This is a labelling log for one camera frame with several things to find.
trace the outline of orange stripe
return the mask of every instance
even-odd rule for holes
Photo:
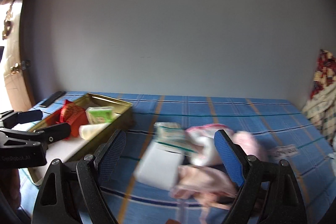
[[[155,109],[155,114],[160,113],[162,103],[163,103],[164,99],[165,99],[165,97],[164,97],[164,95],[162,95],[160,97],[160,100],[159,100],[159,102],[157,104],[157,107]],[[146,139],[143,142],[143,145],[142,145],[142,148],[141,148],[141,151],[140,151],[140,155],[139,155],[140,159],[143,156],[143,154],[145,153],[149,143],[152,140],[152,136],[153,136],[153,132],[154,132],[154,123],[156,122],[156,120],[158,118],[158,115],[155,115],[155,114],[153,116],[152,122],[149,126],[149,129],[148,129],[149,134],[146,136]],[[118,223],[119,224],[123,224],[123,222],[124,222],[128,201],[129,201],[130,195],[133,191],[134,184],[135,184],[135,177],[132,175],[131,178],[130,178],[130,181],[128,183],[128,186],[126,188],[125,197],[123,198],[123,201],[122,201],[121,206],[120,206],[120,210],[119,210],[119,214],[118,214]]]
[[[285,111],[287,111],[287,113],[289,113],[289,111],[286,109],[286,107],[285,106],[282,106],[283,108],[284,108],[284,110]],[[302,126],[300,123],[299,123],[299,121],[293,116],[293,115],[290,115],[292,118],[293,118],[293,120],[297,123],[297,125],[298,126],[300,126],[300,128],[302,128],[304,131],[305,131],[305,133],[308,135],[308,137],[312,140],[312,141],[314,141],[314,138],[311,136],[311,134],[309,133],[309,131],[307,130],[307,128],[305,128],[304,126]],[[322,150],[322,148],[320,148],[320,146],[315,142],[314,143],[315,144],[315,146],[316,146],[316,148],[318,149],[318,151],[325,157],[325,158],[328,158],[328,156],[324,153],[324,151]]]
[[[267,127],[268,131],[270,132],[270,134],[273,136],[273,138],[278,142],[279,145],[283,145],[282,141],[278,138],[278,136],[276,135],[276,133],[273,131],[273,129],[269,126],[269,124],[267,123],[267,121],[265,120],[265,118],[263,116],[261,116],[259,110],[256,108],[256,106],[251,102],[250,99],[246,98],[246,101],[249,103],[249,105],[253,108],[253,110],[260,115],[260,118],[262,120],[262,122],[264,123],[264,125]],[[303,191],[303,197],[306,201],[306,204],[309,204],[310,202],[310,198],[309,198],[309,193],[307,191],[307,187],[303,181],[303,178],[301,177],[299,171],[297,170],[295,164],[292,162],[291,159],[288,158],[289,164],[291,165],[294,173],[297,175],[296,179],[298,180],[298,182],[300,182],[302,191]]]
[[[216,111],[215,111],[215,107],[212,104],[211,98],[207,97],[207,101],[208,101],[208,105],[209,105],[209,108],[210,108],[210,113],[212,115],[213,122],[214,123],[219,123],[219,120],[218,120],[218,117],[217,117],[217,114],[216,114]]]

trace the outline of blue plaid bedsheet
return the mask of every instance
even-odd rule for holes
[[[64,100],[76,100],[86,92],[67,92],[48,108],[41,109],[43,118],[59,109]],[[135,181],[132,173],[147,145],[152,140],[155,122],[178,122],[182,128],[208,123],[223,123],[234,131],[254,134],[272,150],[295,145],[299,153],[287,159],[296,175],[305,202],[308,223],[315,224],[325,214],[336,196],[336,179],[328,154],[332,152],[316,128],[287,100],[219,98],[195,96],[161,96],[142,94],[99,93],[133,103],[136,125],[127,134],[127,143],[111,180],[101,185],[104,197],[120,224],[158,224],[169,218],[182,224],[199,223],[201,208],[193,199],[181,208],[167,191]],[[26,130],[34,123],[16,126]],[[21,207],[31,215],[32,200],[38,189],[21,175]],[[83,223],[90,223],[81,207]],[[220,224],[227,211],[212,208],[208,224]]]

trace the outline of remote control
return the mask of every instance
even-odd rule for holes
[[[48,107],[53,102],[55,102],[59,97],[63,96],[66,92],[65,91],[57,91],[53,95],[51,95],[47,100],[43,101],[39,107]]]

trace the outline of green food package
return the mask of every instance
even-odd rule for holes
[[[88,107],[86,116],[90,124],[113,122],[116,118],[113,111],[112,106]]]

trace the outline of white paper label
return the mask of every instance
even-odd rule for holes
[[[285,157],[293,157],[299,153],[295,145],[287,145],[283,147],[276,147],[270,151],[271,156],[275,160],[281,160]]]

